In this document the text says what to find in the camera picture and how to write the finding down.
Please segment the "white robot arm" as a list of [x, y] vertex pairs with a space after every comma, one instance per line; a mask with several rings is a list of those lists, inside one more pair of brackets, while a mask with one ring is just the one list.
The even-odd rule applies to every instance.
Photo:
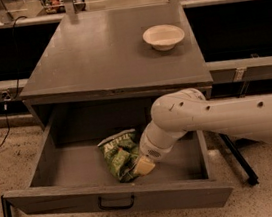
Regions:
[[272, 144], [272, 94], [205, 99], [192, 88], [166, 94], [151, 106], [139, 155], [161, 161], [189, 131], [208, 131]]

